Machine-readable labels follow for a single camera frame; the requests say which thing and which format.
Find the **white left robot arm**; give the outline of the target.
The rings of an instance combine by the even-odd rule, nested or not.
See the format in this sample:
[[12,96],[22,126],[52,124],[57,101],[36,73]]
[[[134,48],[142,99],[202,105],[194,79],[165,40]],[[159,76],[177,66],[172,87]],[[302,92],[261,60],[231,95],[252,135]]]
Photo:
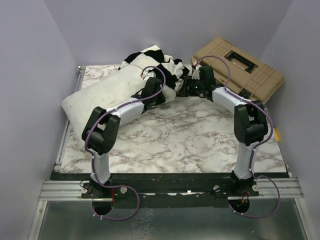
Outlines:
[[91,154],[91,178],[95,181],[93,191],[97,196],[106,197],[111,190],[107,182],[109,170],[109,152],[114,147],[119,127],[130,123],[149,110],[164,103],[162,93],[165,81],[149,77],[144,88],[124,103],[113,108],[95,107],[84,127],[81,138],[85,150]]

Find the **white pillow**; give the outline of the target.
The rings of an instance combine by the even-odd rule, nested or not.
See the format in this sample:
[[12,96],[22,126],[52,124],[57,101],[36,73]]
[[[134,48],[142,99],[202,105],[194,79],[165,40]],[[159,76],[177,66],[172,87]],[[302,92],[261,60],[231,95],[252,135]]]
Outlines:
[[146,82],[141,78],[141,69],[127,66],[118,70],[117,66],[88,66],[83,78],[83,88],[78,92],[76,100],[70,108],[70,124],[79,149],[83,150],[85,142],[82,132],[88,119],[96,107],[113,108],[127,101]]

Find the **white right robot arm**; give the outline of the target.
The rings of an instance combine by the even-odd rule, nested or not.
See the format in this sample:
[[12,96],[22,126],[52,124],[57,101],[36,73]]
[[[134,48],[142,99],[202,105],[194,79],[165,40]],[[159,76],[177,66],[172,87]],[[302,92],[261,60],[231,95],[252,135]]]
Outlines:
[[233,114],[233,132],[238,140],[238,154],[233,174],[237,179],[230,182],[229,189],[240,196],[248,189],[245,180],[253,177],[253,164],[256,150],[268,133],[266,112],[260,101],[242,98],[209,79],[184,78],[178,91],[179,97],[200,97],[219,104]]

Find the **black and white checkered pillowcase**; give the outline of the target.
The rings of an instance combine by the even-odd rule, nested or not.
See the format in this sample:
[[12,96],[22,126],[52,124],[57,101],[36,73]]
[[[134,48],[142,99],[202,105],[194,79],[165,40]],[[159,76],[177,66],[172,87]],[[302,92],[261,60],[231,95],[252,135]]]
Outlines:
[[130,54],[121,62],[118,70],[128,66],[140,68],[143,76],[153,72],[160,80],[165,77],[162,93],[167,103],[175,100],[177,92],[182,88],[184,78],[192,75],[191,66],[184,65],[179,58],[164,54],[157,45]]

